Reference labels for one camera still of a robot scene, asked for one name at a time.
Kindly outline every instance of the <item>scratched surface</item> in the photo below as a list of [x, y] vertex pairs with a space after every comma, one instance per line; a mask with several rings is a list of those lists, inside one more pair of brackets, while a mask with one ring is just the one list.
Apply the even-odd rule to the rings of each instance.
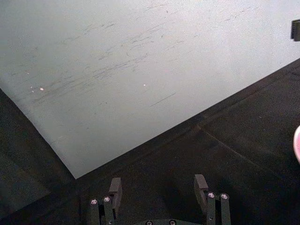
[[298, 9], [4, 0], [0, 87], [78, 178], [299, 58]]

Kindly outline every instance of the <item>pink object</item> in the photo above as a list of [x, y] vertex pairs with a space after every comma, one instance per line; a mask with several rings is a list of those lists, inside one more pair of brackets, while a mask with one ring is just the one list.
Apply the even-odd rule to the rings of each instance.
[[296, 158], [300, 163], [300, 126], [295, 131], [293, 146]]

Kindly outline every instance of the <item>metal bracket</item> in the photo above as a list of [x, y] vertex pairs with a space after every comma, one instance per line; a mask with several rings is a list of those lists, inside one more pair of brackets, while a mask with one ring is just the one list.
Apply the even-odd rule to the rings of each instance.
[[194, 191], [202, 213], [206, 215], [206, 225], [216, 224], [216, 201], [221, 202], [221, 222], [222, 225], [230, 225], [229, 195], [222, 193], [215, 195], [208, 192], [208, 186], [203, 175], [196, 174], [194, 180]]
[[108, 191], [109, 196], [99, 201], [90, 201], [90, 225], [101, 225], [101, 218], [105, 218], [106, 225], [115, 225], [122, 198], [121, 178], [113, 178]]

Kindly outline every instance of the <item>screw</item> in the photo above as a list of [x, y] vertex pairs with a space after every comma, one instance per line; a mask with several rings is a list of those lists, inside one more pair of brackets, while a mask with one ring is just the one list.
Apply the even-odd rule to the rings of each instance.
[[176, 221], [175, 220], [170, 220], [169, 225], [176, 225]]
[[228, 195], [226, 195], [226, 194], [221, 194], [221, 198], [227, 199], [227, 198], [228, 198]]
[[104, 198], [104, 201], [105, 201], [105, 202], [109, 202], [109, 201], [110, 201], [110, 198], [109, 198], [109, 197], [105, 197], [105, 198]]
[[97, 202], [98, 202], [98, 201], [97, 201], [97, 199], [93, 199], [93, 200], [91, 200], [91, 202], [90, 202], [90, 203], [91, 203], [92, 205], [96, 205], [96, 204], [97, 204]]
[[211, 193], [211, 192], [208, 193], [207, 195], [208, 195], [209, 198], [214, 198], [215, 197], [214, 193]]

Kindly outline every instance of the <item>black surface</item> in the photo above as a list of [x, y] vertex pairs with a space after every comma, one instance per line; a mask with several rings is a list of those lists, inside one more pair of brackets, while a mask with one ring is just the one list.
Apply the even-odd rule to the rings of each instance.
[[[121, 177], [117, 224], [201, 223], [193, 179], [203, 174], [210, 191], [230, 196], [233, 225], [299, 224], [300, 165], [292, 146], [300, 125], [299, 66], [300, 60], [2, 222], [85, 224], [90, 199], [107, 195], [112, 177]], [[68, 209], [71, 201], [77, 211]]]
[[75, 180], [2, 90], [0, 157], [0, 218]]

